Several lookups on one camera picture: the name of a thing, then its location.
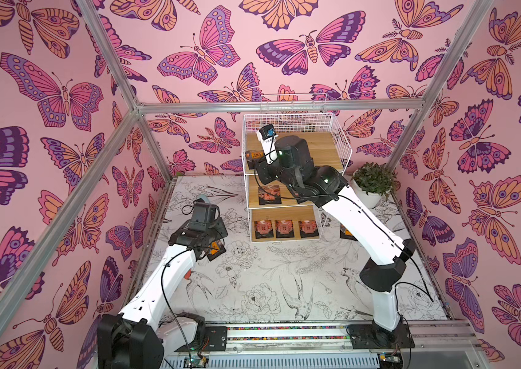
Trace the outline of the orange jasmine tea bag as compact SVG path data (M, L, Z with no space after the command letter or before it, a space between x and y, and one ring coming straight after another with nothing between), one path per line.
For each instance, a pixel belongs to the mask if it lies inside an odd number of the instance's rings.
M245 152L245 160L249 170L253 171L262 158L264 158L264 153L262 151L248 150Z
M205 256L208 261L213 261L226 252L223 239L214 241L209 248L206 249Z
M349 230L343 224L340 224L340 238L351 241L356 240L356 238L349 232Z

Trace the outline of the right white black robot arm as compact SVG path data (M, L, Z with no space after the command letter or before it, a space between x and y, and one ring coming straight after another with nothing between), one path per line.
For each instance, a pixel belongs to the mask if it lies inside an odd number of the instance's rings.
M263 158L256 161L254 177L262 184L282 184L294 201L312 202L335 218L366 249L369 259L360 280L371 290L373 322L370 337L383 347L411 341L406 320L398 310L396 286L415 248L396 236L362 203L337 169L318 166L306 140L274 131L257 132Z

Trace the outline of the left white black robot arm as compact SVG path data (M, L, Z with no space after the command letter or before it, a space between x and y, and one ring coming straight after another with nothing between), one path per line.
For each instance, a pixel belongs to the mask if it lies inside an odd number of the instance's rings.
M97 327L99 368L160 368L166 356L187 353L188 368L202 365L205 319L177 314L171 297L198 261L223 255L227 228L220 209L205 195L188 205L190 218L169 237L164 256L139 292L116 315L105 315Z

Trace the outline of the left middle-shelf black tea bag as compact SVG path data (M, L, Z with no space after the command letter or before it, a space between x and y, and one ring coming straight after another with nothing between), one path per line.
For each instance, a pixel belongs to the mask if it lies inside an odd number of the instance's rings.
M282 204L280 186L278 184L258 188L258 203L260 206Z

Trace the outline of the middle wooden shelf board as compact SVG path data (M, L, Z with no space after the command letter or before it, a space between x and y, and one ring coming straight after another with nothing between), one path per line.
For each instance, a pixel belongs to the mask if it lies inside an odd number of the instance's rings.
M247 207L250 210L267 210L275 208L304 208L314 207L314 200L325 201L329 200L326 196L309 196L302 195L299 202L289 189L278 181L273 181L270 184L261 184L257 177L247 175L245 179L247 191Z

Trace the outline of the wooden shelf board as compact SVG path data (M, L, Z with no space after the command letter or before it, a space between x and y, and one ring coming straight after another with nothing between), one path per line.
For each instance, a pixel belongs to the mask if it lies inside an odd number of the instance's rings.
M250 236L252 242L269 242L269 241L309 241L320 239L322 235L322 224L320 221L320 213L315 207L304 207L304 208L275 208L267 210L249 210L250 220ZM260 220L270 220L273 223L274 238L265 238L256 240L254 237L254 222ZM294 222L294 235L295 238L289 239L278 239L276 237L276 220L292 220ZM299 221L303 220L315 220L318 225L320 235L317 238L301 238L299 232Z
M299 202L289 189L278 181L273 181L270 184L261 184L257 177L247 175L245 179L247 191L247 207L250 210L267 210L275 208L304 208L314 207L314 200L325 201L329 200L326 196L309 196L302 195Z
M303 138L307 141L310 154L314 159L315 165L329 165L337 169L339 172L343 172L343 164L342 159L337 151L337 146L331 133L329 132L288 132L279 134L279 138L284 138L288 136L296 135L300 138ZM260 142L257 139L256 134L246 134L244 135L244 143L243 143L243 167L245 175L252 175L253 170L249 169L245 152L246 151L261 151L262 147Z

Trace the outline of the bottom wooden shelf board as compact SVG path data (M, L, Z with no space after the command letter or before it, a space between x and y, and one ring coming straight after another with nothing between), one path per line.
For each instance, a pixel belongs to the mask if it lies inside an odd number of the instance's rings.
M322 224L320 221L320 213L315 207L304 207L304 208L275 208L267 210L249 210L250 220L250 236L252 242L269 242L269 241L309 241L320 239L322 235ZM256 240L254 237L254 222L260 220L270 220L273 223L274 238L265 238ZM292 220L294 222L294 235L295 238L289 239L278 239L276 237L276 220ZM315 220L318 225L320 235L317 238L301 238L299 232L299 221L303 220Z

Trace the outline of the left bottom-shelf black tea bag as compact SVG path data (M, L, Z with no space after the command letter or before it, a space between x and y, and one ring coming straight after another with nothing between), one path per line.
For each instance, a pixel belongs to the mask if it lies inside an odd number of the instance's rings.
M260 220L254 222L254 237L256 240L274 238L273 223L270 220Z

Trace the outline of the bottom-shelf black tea bag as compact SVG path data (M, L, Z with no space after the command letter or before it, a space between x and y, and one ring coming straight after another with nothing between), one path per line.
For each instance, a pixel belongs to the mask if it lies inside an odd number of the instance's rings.
M278 239L295 238L294 222L292 220L276 220L276 237Z
M256 240L274 238L273 223L270 220L260 220L254 222L254 237Z
M315 220L303 220L298 222L301 238L317 238L320 235Z

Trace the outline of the middle bottom-shelf black tea bag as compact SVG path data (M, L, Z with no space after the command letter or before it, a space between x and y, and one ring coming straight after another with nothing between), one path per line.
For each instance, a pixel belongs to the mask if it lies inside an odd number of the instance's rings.
M278 239L295 238L294 222L292 220L276 220L276 237Z

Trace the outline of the top wooden shelf board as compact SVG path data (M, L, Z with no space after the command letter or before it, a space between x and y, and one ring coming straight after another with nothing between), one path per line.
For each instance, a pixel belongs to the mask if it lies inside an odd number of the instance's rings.
M296 135L300 138L303 138L307 141L310 154L314 159L315 165L329 165L337 169L339 172L343 172L343 164L342 159L337 151L337 146L331 133L329 132L288 132L279 134L279 138L284 138L288 136ZM246 134L244 135L244 143L243 143L243 167L245 175L252 175L253 170L249 169L245 152L246 151L261 151L262 147L260 142L257 139L256 134Z

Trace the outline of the right bottom-shelf black tea bag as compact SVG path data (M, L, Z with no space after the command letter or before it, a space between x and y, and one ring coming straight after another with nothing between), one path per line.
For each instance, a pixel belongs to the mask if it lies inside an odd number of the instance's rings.
M303 220L298 222L301 238L317 238L320 235L315 220Z

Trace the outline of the green potted plant white pot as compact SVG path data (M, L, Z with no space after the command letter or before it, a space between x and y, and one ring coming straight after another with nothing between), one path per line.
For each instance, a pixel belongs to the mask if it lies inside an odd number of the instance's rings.
M387 200L397 186L397 174L385 165L366 163L352 175L357 197L369 209Z

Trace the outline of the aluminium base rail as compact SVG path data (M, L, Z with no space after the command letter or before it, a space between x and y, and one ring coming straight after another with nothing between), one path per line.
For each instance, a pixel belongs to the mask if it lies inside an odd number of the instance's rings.
M404 343L369 348L350 334L368 321L308 324L210 324L200 350L166 356L164 368L489 368L473 330L463 321L411 321Z

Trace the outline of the aluminium frame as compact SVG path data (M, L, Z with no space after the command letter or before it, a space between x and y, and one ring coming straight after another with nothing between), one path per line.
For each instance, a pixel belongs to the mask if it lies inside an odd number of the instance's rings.
M163 169L165 164L159 147L151 135L151 129L146 123L146 114L161 113L166 110L171 112L289 112L293 110L358 110L366 108L407 108L414 109L418 113L427 111L429 104L440 91L440 82L446 78L457 58L471 40L473 33L479 27L483 15L486 14L490 2L474 1L466 18L455 34L454 44L448 57L442 64L437 76L432 80L431 86L423 98L408 100L369 100L369 101L259 101L242 103L173 103L169 106L161 104L143 104L134 94L133 89L121 67L108 34L101 23L93 2L79 1L77 10L65 12L61 22L61 29L66 33L66 42L75 42L77 33L89 28L91 38L85 43L85 49L91 51L94 46L99 47L108 65L111 77L117 82L123 105L127 113L119 126L114 127L111 121L98 111L90 112L88 119L89 132L103 133L106 136L105 146L97 155L94 163L84 173L80 183L65 199L64 204L57 213L54 221L46 226L31 227L31 237L34 239L34 248L26 261L15 273L14 278L0 297L0 337L5 332L9 322L18 312L25 301L25 297L33 287L40 273L46 269L51 256L54 254L57 243L66 230L79 214L90 195L99 185L103 173L109 164L114 161L120 144L131 129L142 130L148 146L151 158L157 166ZM9 22L10 16L5 16L0 21L0 51L12 48L11 36L3 32ZM13 167L0 167L0 179L7 184L13 184L16 177L25 181L25 189L32 190L48 182L48 176L42 175L32 178L25 169L31 167L40 169L41 165L35 161L37 136L45 128L43 122L38 119L36 112L23 109L18 103L18 93L14 89L7 89L0 83L0 127L6 127L19 133L20 137L14 142L14 147L22 152L20 163Z

